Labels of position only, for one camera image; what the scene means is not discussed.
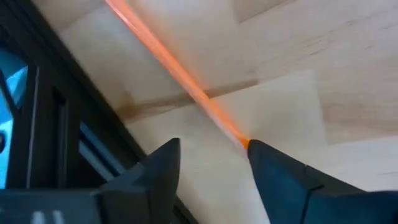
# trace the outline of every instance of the light wood panel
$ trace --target light wood panel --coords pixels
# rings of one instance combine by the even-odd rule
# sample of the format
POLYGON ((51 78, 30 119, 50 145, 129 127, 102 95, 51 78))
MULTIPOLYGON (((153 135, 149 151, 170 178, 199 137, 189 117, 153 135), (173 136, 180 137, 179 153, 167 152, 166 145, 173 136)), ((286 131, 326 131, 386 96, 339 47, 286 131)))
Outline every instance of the light wood panel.
MULTIPOLYGON (((251 13, 261 8, 256 0, 242 6, 235 0, 127 1, 204 89, 311 69, 319 74, 330 143, 398 133, 393 0, 289 1, 261 14, 251 13), (236 6, 256 16, 239 22, 236 6)), ((183 105, 168 104, 182 89, 103 2, 37 4, 113 108, 183 105)), ((130 114, 153 114, 137 111, 130 114)))
MULTIPOLYGON (((253 138, 296 151, 325 147, 315 74, 304 71, 216 97, 253 138)), ((181 138, 178 196, 200 223, 267 223, 251 168, 234 144, 196 106, 126 125, 150 153, 181 138)))
MULTIPOLYGON (((398 187, 397 1, 127 1, 252 138, 362 189, 398 187)), ((103 1, 35 2, 146 152, 182 138, 178 194, 200 222, 267 221, 243 152, 103 1)))
POLYGON ((300 0, 243 23, 229 0, 129 2, 205 86, 312 69, 330 143, 398 133, 395 1, 300 0))

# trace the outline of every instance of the black clamp jaw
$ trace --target black clamp jaw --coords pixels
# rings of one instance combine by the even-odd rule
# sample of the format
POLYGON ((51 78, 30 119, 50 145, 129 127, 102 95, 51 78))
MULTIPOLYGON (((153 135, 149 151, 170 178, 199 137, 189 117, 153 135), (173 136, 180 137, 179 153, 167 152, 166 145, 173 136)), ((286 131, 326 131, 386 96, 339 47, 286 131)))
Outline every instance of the black clamp jaw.
POLYGON ((398 192, 365 192, 258 140, 248 153, 271 224, 398 223, 398 192))
POLYGON ((0 190, 0 223, 169 224, 180 170, 180 140, 88 190, 0 190))

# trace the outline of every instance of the wooden surface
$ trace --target wooden surface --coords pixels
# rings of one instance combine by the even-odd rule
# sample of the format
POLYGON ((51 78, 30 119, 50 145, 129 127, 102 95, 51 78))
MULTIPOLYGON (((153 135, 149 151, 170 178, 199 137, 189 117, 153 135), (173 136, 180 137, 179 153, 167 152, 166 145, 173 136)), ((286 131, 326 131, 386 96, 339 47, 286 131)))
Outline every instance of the wooden surface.
MULTIPOLYGON (((397 1, 127 1, 252 138, 398 187, 397 1)), ((178 194, 199 221, 266 220, 244 156, 103 1, 35 2, 147 152, 182 138, 178 194)))
MULTIPOLYGON (((216 97, 243 130, 364 190, 398 188, 398 137, 330 145, 315 88, 304 71, 216 97)), ((147 153, 181 138, 178 195, 202 223, 267 223, 249 162, 196 106, 129 123, 147 153)))

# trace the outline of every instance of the blue component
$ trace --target blue component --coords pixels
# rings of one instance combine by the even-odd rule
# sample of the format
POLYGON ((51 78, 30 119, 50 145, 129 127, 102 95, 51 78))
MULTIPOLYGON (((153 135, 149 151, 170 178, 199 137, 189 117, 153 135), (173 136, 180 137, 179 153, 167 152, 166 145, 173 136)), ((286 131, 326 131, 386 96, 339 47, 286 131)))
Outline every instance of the blue component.
POLYGON ((17 55, 8 52, 4 48, 0 48, 0 70, 5 80, 25 66, 26 63, 17 55))
POLYGON ((0 189, 4 189, 6 187, 13 123, 14 121, 11 119, 3 124, 0 124, 0 131, 4 131, 6 136, 6 146, 4 147, 3 152, 0 153, 0 189))
MULTIPOLYGON (((22 104, 27 80, 27 67, 17 71, 6 80, 8 90, 17 107, 22 104)), ((10 155, 12 125, 14 123, 11 112, 9 111, 6 99, 0 94, 0 131, 5 133, 6 145, 0 153, 0 189, 6 187, 8 161, 10 155)))

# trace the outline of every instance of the metal frame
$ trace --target metal frame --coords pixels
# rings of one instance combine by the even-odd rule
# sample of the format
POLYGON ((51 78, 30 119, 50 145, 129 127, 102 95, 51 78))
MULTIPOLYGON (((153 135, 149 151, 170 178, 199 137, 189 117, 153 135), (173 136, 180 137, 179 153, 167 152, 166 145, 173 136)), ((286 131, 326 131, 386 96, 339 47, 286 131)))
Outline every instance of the metal frame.
MULTIPOLYGON (((93 136, 100 139, 92 144, 109 150, 110 154, 98 150, 96 155, 106 167, 114 168, 114 175, 145 158, 141 147, 30 1, 0 1, 0 25, 16 39, 28 63, 25 102, 20 111, 12 112, 7 188, 79 187, 79 177, 100 183, 97 176, 90 179, 91 175, 83 172, 84 166, 76 169, 83 164, 78 150, 84 136, 90 141, 95 141, 93 136)), ((174 215, 175 223, 197 223, 179 199, 174 215)))

